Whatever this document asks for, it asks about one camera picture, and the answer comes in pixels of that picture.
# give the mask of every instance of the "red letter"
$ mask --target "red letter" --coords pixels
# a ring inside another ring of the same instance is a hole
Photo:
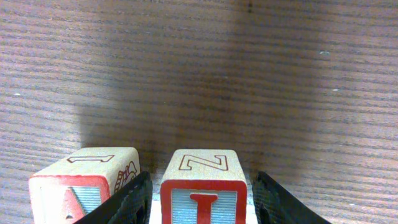
[[[62,223],[75,223],[84,216],[85,213],[75,193],[71,188],[67,188],[61,212],[61,220],[64,220]]]
[[[211,224],[211,204],[218,199],[217,194],[191,194],[198,202],[197,224]]]

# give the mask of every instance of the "block top face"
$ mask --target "block top face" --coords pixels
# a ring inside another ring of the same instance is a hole
[[[167,166],[166,180],[237,180],[246,183],[238,155],[227,149],[179,149]]]
[[[115,169],[133,161],[139,173],[138,152],[133,147],[88,147],[35,173],[35,176],[103,175],[115,173]]]

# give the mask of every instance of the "letter cube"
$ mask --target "letter cube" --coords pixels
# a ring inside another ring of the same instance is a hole
[[[30,177],[35,223],[75,223],[139,173],[133,147],[80,149]]]
[[[163,224],[246,224],[248,187],[233,150],[179,149],[160,186]]]

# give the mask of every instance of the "wooden table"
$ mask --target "wooden table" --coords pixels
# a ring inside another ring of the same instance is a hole
[[[155,194],[174,150],[234,149],[333,223],[398,223],[395,0],[0,8],[1,223],[88,146],[136,147]]]

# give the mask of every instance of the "brown wood grain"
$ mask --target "brown wood grain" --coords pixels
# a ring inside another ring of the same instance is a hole
[[[2,0],[1,223],[30,175],[134,146],[234,149],[333,223],[398,223],[394,0]]]

